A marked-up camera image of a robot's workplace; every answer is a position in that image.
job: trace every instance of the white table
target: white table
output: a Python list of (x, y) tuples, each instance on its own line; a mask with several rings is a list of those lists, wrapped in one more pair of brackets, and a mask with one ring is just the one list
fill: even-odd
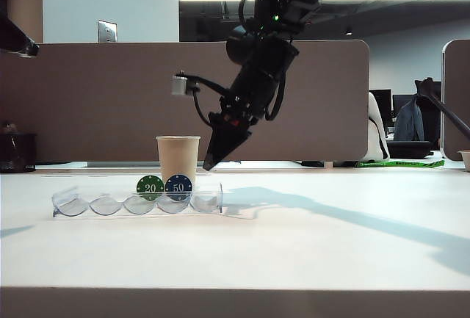
[(223, 165), (226, 216), (54, 219), (146, 170), (1, 176), (3, 317), (468, 317), (470, 173)]

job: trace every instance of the green tape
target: green tape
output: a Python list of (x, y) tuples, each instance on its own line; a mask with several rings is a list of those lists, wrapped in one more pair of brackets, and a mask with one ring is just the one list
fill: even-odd
[(356, 167), (439, 167), (444, 166), (444, 160), (438, 162), (359, 162)]

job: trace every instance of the gray partition wall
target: gray partition wall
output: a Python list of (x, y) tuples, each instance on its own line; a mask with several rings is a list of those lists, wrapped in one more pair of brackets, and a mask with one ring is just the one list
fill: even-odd
[[(279, 116), (260, 121), (231, 160), (357, 160), (367, 149), (369, 50), (360, 40), (299, 41)], [(170, 94), (184, 70), (230, 87), (225, 43), (44, 44), (0, 55), (0, 118), (37, 134), (40, 161), (153, 161), (157, 135), (211, 135), (191, 98)], [(219, 111), (202, 89), (202, 110)]]
[[(442, 101), (470, 126), (470, 40), (453, 40), (444, 47)], [(441, 150), (451, 160), (462, 160), (458, 151), (470, 141), (441, 114)]]

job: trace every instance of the office chair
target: office chair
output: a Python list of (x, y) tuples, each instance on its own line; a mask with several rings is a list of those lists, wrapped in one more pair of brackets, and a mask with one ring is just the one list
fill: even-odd
[(396, 94), (392, 96), (394, 105), (394, 117), (398, 116), (398, 112), (404, 105), (409, 103), (413, 98), (413, 94)]
[(394, 140), (387, 141), (391, 158), (423, 159), (432, 150), (432, 143), (424, 138), (423, 117), (417, 98), (417, 94), (412, 95), (397, 114)]
[[(434, 93), (441, 99), (441, 83), (434, 82)], [(424, 140), (433, 144), (432, 150), (439, 150), (439, 137), (441, 136), (441, 111), (424, 96), (418, 96), (416, 105), (421, 110), (423, 118)]]

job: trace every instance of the wire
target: wire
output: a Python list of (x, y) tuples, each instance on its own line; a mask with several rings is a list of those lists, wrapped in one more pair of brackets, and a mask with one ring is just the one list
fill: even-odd
[(279, 110), (281, 109), (281, 104), (282, 100), (284, 98), (284, 90), (286, 88), (286, 71), (282, 73), (281, 81), (279, 82), (279, 87), (278, 87), (278, 94), (276, 95), (276, 100), (274, 102), (274, 106), (272, 107), (271, 113), (267, 111), (264, 113), (264, 118), (266, 118), (266, 121), (272, 121), (275, 119), (277, 114), (279, 113)]
[(245, 8), (245, 2), (247, 0), (241, 0), (238, 4), (238, 19), (240, 20), (241, 25), (247, 32), (249, 32), (248, 28), (246, 27), (247, 21), (245, 20), (245, 16), (243, 15), (243, 9)]
[(199, 107), (199, 101), (198, 101), (198, 91), (193, 90), (192, 91), (192, 97), (194, 98), (194, 105), (196, 106), (196, 111), (198, 112), (198, 115), (200, 119), (209, 127), (212, 127), (212, 124), (207, 120), (207, 118), (203, 115), (202, 111), (200, 110)]

